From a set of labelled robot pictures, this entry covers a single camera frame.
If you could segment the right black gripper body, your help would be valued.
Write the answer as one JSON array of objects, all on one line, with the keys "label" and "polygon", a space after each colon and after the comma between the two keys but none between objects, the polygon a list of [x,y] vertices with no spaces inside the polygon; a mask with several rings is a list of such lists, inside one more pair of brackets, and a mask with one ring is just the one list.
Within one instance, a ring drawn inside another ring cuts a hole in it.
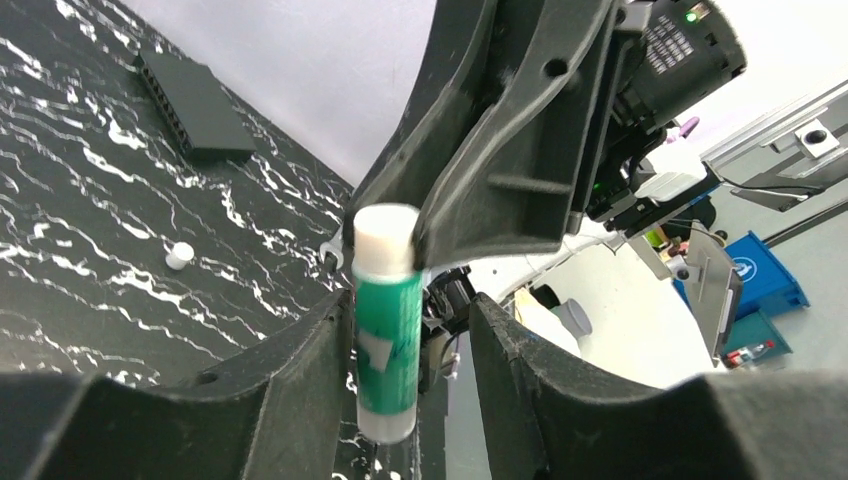
[{"label": "right black gripper body", "polygon": [[634,205],[632,176],[625,164],[643,159],[648,148],[659,144],[660,135],[645,120],[648,108],[626,92],[646,57],[652,8],[651,1],[613,3],[598,96],[566,221],[568,232],[579,231],[586,217],[607,222]]}]

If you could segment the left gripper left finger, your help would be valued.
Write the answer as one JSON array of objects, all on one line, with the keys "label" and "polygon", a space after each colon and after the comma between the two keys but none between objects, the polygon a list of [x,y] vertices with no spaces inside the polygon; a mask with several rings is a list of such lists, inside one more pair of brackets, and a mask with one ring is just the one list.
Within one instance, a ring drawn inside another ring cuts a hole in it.
[{"label": "left gripper left finger", "polygon": [[346,395],[351,294],[175,386],[1,378],[5,479],[327,479]]}]

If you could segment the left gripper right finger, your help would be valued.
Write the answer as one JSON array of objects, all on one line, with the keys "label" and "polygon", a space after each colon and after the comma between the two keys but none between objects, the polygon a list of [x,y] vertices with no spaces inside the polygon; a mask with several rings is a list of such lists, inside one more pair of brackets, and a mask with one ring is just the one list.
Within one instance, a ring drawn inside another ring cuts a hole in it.
[{"label": "left gripper right finger", "polygon": [[496,479],[843,479],[847,378],[706,374],[671,389],[596,367],[477,296],[470,339]]}]

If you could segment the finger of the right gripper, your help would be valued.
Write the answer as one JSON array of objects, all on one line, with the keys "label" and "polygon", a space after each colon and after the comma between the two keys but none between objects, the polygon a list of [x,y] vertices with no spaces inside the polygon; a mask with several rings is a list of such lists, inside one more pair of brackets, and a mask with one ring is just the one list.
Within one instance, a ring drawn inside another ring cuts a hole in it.
[{"label": "finger of the right gripper", "polygon": [[418,268],[559,249],[615,28],[613,1],[500,1],[475,120],[428,194]]},{"label": "finger of the right gripper", "polygon": [[439,1],[422,63],[397,128],[345,209],[422,208],[437,178],[494,97],[487,66],[515,47],[530,21],[526,1]]}]

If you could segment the green white glue stick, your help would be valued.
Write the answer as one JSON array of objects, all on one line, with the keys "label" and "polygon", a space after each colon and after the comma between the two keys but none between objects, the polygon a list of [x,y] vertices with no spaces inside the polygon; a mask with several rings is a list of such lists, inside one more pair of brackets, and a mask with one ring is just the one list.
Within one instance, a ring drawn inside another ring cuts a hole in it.
[{"label": "green white glue stick", "polygon": [[375,204],[354,217],[357,423],[379,444],[405,440],[416,425],[422,274],[412,233],[419,211]]}]

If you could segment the white glue stick cap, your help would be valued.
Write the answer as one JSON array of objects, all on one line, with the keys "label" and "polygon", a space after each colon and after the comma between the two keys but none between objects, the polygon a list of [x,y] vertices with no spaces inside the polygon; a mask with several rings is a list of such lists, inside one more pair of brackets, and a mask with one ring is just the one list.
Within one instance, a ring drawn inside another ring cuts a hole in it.
[{"label": "white glue stick cap", "polygon": [[194,256],[195,250],[192,245],[186,242],[177,242],[166,254],[165,263],[168,268],[180,271],[194,260]]}]

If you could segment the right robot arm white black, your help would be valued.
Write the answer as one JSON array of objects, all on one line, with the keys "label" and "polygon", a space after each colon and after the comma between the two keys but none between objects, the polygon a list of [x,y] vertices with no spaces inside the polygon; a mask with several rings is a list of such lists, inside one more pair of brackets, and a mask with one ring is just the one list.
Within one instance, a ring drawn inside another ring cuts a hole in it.
[{"label": "right robot arm white black", "polygon": [[632,238],[718,183],[638,196],[670,122],[747,60],[711,1],[440,1],[394,134],[348,203],[418,209],[419,268],[547,254],[585,219]]}]

